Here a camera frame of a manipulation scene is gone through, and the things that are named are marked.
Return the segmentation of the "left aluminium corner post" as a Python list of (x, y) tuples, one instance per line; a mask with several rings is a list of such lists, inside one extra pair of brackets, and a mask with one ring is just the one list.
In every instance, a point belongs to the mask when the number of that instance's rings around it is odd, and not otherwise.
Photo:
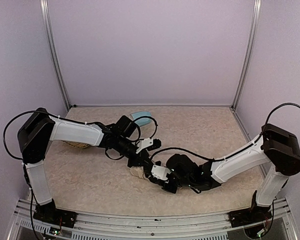
[(58, 59), (57, 49), (55, 46), (52, 23), (51, 23), (50, 12), (49, 12), (49, 4), (47, 0), (40, 0), (39, 2), (40, 2), (41, 15), (42, 15), (43, 24), (46, 32), (49, 52), (50, 52), (54, 72), (56, 75), (57, 84), (61, 93), (61, 98), (63, 100), (65, 109), (69, 111), (72, 105), (66, 88), (66, 84), (63, 79), (60, 62)]

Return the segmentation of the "beige folding umbrella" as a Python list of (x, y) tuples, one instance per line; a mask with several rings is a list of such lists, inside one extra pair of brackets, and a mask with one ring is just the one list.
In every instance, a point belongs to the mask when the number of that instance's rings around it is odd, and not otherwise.
[(146, 174), (144, 172), (143, 166), (133, 166), (129, 170), (131, 175), (149, 182), (149, 179), (146, 177)]

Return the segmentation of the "light blue mug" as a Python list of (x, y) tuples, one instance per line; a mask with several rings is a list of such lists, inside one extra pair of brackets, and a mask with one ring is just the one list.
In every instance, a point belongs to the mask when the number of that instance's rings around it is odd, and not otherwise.
[(143, 127), (151, 123), (152, 114), (149, 111), (138, 111), (130, 114), (131, 118), (139, 127)]

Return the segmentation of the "right aluminium corner post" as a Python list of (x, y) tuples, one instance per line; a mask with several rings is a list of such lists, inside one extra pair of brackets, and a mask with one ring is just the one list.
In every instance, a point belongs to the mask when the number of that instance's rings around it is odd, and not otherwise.
[(249, 70), (249, 66), (250, 66), (250, 62), (251, 62), (251, 58), (252, 58), (252, 54), (253, 54), (255, 38), (257, 35), (261, 5), (262, 5), (261, 0), (254, 1), (247, 47), (246, 47), (243, 65), (242, 65), (240, 76), (239, 76), (239, 83), (238, 83), (238, 86), (237, 86), (237, 89), (236, 89), (236, 92), (234, 95), (234, 99), (233, 99), (233, 102), (231, 105), (234, 112), (237, 110), (237, 108), (239, 106), (240, 98), (242, 96), (244, 85), (246, 82), (246, 78), (247, 78), (247, 74), (248, 74), (248, 70)]

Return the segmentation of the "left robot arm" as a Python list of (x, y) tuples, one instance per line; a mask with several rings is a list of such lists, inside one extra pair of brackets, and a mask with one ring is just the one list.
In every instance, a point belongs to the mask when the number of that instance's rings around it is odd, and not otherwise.
[(85, 123), (49, 114), (25, 114), (17, 132), (26, 182), (44, 214), (68, 209), (97, 214), (151, 216), (156, 187), (138, 175), (150, 153), (136, 123)]

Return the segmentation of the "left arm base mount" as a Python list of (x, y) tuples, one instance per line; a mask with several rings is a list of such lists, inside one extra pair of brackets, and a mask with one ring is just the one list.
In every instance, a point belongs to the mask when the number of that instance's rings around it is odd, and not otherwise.
[(59, 208), (36, 208), (33, 218), (35, 220), (52, 225), (73, 228), (77, 219), (77, 213)]

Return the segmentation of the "woven bamboo tray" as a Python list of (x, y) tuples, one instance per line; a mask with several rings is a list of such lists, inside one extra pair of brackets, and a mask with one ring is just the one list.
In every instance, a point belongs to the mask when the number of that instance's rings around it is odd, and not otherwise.
[(73, 142), (73, 141), (63, 141), (66, 145), (76, 148), (76, 149), (86, 149), (89, 148), (90, 145), (86, 143), (81, 143), (81, 142)]

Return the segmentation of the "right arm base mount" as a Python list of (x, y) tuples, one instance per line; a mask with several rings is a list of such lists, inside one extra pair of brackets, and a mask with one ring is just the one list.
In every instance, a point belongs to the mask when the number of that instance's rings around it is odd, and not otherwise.
[(232, 228), (246, 226), (272, 218), (270, 207), (249, 207), (228, 213)]

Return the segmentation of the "aluminium corner post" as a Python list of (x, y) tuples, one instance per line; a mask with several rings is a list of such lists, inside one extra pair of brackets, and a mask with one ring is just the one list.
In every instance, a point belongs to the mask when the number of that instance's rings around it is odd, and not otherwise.
[(250, 62), (251, 62), (251, 58), (252, 58), (252, 54), (253, 54), (255, 38), (257, 35), (261, 5), (262, 5), (261, 0), (254, 1), (247, 47), (246, 47), (243, 65), (242, 65), (240, 76), (239, 76), (239, 83), (238, 83), (238, 86), (237, 86), (237, 89), (236, 89), (236, 92), (234, 95), (234, 99), (233, 99), (233, 102), (231, 105), (234, 112), (237, 110), (237, 108), (239, 106), (240, 98), (242, 96), (244, 85), (246, 82), (246, 78), (247, 78), (247, 74), (248, 74), (248, 70), (249, 70), (249, 66), (250, 66)]
[(46, 32), (49, 52), (50, 52), (54, 72), (56, 75), (57, 84), (61, 93), (61, 98), (63, 100), (65, 109), (69, 111), (72, 105), (66, 88), (66, 84), (63, 79), (60, 62), (58, 59), (57, 49), (55, 46), (52, 23), (51, 23), (50, 12), (49, 12), (49, 4), (47, 0), (40, 0), (39, 2), (40, 2), (41, 15), (42, 15), (43, 24)]

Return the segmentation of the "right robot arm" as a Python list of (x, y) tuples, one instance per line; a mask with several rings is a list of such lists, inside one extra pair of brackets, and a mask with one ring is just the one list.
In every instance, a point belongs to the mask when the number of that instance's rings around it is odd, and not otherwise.
[(256, 166), (270, 163), (271, 168), (262, 185), (254, 192), (250, 213), (269, 211), (275, 196), (289, 177), (300, 172), (300, 146), (297, 137), (273, 124), (265, 124), (261, 135), (237, 152), (197, 165), (185, 154), (174, 154), (152, 175), (164, 182), (163, 189), (176, 193), (179, 187), (196, 193), (221, 186), (232, 177)]

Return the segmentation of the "aluminium front rail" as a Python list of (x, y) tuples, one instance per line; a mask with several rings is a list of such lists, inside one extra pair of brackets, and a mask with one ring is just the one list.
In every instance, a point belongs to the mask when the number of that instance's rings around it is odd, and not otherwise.
[(7, 240), (18, 240), (23, 230), (56, 240), (227, 240), (236, 234), (246, 238), (246, 226), (232, 227), (226, 211), (180, 216), (124, 216), (79, 211), (72, 228), (31, 220), (28, 200), (19, 199), (9, 223)]

